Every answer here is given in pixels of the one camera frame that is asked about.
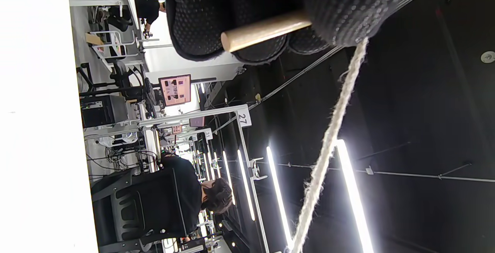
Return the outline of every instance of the wooden dowel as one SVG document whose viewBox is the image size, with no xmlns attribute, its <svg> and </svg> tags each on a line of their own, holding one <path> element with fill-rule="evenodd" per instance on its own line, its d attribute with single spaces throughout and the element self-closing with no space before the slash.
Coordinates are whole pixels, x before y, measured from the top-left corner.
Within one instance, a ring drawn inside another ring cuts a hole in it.
<svg viewBox="0 0 495 253">
<path fill-rule="evenodd" d="M 310 25 L 306 13 L 294 11 L 225 31 L 221 35 L 222 46 L 225 51 L 234 52 Z"/>
</svg>

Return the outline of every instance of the computer tower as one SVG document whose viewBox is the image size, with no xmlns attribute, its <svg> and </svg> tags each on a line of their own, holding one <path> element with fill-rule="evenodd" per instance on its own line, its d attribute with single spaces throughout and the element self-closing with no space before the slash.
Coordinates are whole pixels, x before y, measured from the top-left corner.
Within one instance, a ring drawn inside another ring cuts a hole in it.
<svg viewBox="0 0 495 253">
<path fill-rule="evenodd" d="M 89 96 L 80 99 L 83 128 L 115 124 L 128 119 L 122 96 Z"/>
</svg>

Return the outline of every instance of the person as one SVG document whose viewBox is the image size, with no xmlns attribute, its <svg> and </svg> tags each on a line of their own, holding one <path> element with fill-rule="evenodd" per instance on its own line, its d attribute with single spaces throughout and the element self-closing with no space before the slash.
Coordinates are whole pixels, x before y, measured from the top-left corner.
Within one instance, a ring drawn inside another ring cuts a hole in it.
<svg viewBox="0 0 495 253">
<path fill-rule="evenodd" d="M 159 17 L 159 12 L 166 12 L 165 2 L 158 0 L 134 0 L 136 4 L 136 12 L 138 18 L 146 19 L 145 32 L 150 32 L 151 25 Z M 127 27 L 132 25 L 131 13 L 128 9 L 122 10 L 120 17 L 120 9 L 117 6 L 112 6 L 108 10 L 106 20 L 109 24 L 120 29 L 127 30 Z"/>
<path fill-rule="evenodd" d="M 196 229 L 201 210 L 223 214 L 232 205 L 232 189 L 225 179 L 199 183 L 191 162 L 168 153 L 162 155 L 160 167 L 174 169 L 182 215 L 188 233 Z"/>
</svg>

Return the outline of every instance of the monitor screen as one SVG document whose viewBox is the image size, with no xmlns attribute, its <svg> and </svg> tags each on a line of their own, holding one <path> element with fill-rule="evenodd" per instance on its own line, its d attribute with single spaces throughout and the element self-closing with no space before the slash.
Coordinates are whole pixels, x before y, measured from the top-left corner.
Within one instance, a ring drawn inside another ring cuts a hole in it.
<svg viewBox="0 0 495 253">
<path fill-rule="evenodd" d="M 191 101 L 191 75 L 164 77 L 159 82 L 165 107 Z"/>
</svg>

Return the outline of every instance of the chair backrest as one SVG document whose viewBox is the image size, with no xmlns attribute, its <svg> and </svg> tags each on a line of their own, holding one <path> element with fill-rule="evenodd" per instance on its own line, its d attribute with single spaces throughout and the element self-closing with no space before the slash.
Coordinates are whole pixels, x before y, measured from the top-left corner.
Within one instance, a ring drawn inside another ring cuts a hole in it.
<svg viewBox="0 0 495 253">
<path fill-rule="evenodd" d="M 187 235 L 172 168 L 134 176 L 131 186 L 115 193 L 112 205 L 122 240 L 163 230 L 171 237 Z"/>
</svg>

